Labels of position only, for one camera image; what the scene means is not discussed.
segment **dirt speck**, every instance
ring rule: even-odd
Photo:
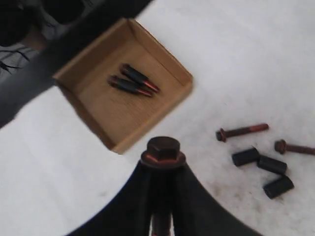
[[[255,209],[255,211],[257,211],[258,214],[261,214],[262,207],[261,207],[261,205],[258,202],[255,202],[254,209]]]
[[[236,198],[236,199],[239,200],[240,202],[243,200],[243,197],[242,197],[241,194],[239,194],[239,193],[235,193],[235,194],[234,194],[234,198]]]
[[[213,185],[213,194],[218,197],[221,194],[221,189],[217,184]]]
[[[106,197],[106,195],[107,195],[107,192],[106,192],[106,191],[100,193],[100,196],[101,196],[101,197]]]

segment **bolt thread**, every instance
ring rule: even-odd
[[[315,155],[315,148],[295,146],[295,145],[286,145],[286,150],[296,153]]]
[[[254,125],[254,126],[242,127],[242,128],[234,129],[234,130],[228,130],[225,132],[225,135],[227,138],[229,138],[229,137],[240,136],[240,135],[244,135],[244,134],[250,134],[250,133],[263,131],[263,130],[266,130],[268,128],[269,128],[269,126],[267,124],[258,124],[258,125]]]

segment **cardboard box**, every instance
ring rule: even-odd
[[[129,63],[160,87],[153,98],[108,85]],[[119,20],[54,75],[79,117],[112,151],[122,153],[192,89],[192,75],[135,20]]]

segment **bolt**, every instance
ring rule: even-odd
[[[284,154],[286,151],[291,151],[302,154],[315,155],[315,148],[287,144],[283,139],[275,142],[275,150],[280,154]]]
[[[255,133],[255,132],[264,131],[267,129],[269,129],[269,125],[263,123],[263,124],[258,124],[258,125],[248,126],[248,127],[242,127],[239,129],[233,129],[233,130],[227,130],[227,131],[220,129],[219,131],[216,132],[216,136],[217,136],[217,140],[222,141],[222,142],[226,142],[226,139],[230,138],[230,137]]]
[[[155,137],[147,144],[147,154],[156,162],[176,161],[180,153],[180,143],[170,137]]]

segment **black plastic part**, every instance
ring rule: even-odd
[[[132,68],[129,64],[122,65],[121,73],[139,85],[144,85],[144,82],[149,80],[147,76]]]
[[[235,166],[243,166],[258,161],[259,158],[259,152],[254,147],[232,155],[232,160]]]
[[[69,236],[148,236],[161,206],[170,207],[175,236],[260,236],[221,207],[187,164],[164,171],[141,162],[118,195]]]
[[[260,159],[257,162],[257,166],[261,169],[279,175],[284,175],[287,170],[286,163],[263,155],[260,156]]]
[[[138,84],[135,84],[128,80],[120,79],[117,76],[113,76],[113,78],[115,78],[113,82],[111,82],[111,80],[109,80],[108,82],[112,87],[115,87],[117,89],[129,92],[129,93],[133,93],[133,94],[139,93],[138,89],[140,88],[140,86]]]
[[[273,199],[281,194],[294,188],[292,180],[288,176],[282,176],[274,182],[271,182],[263,187],[266,195]]]

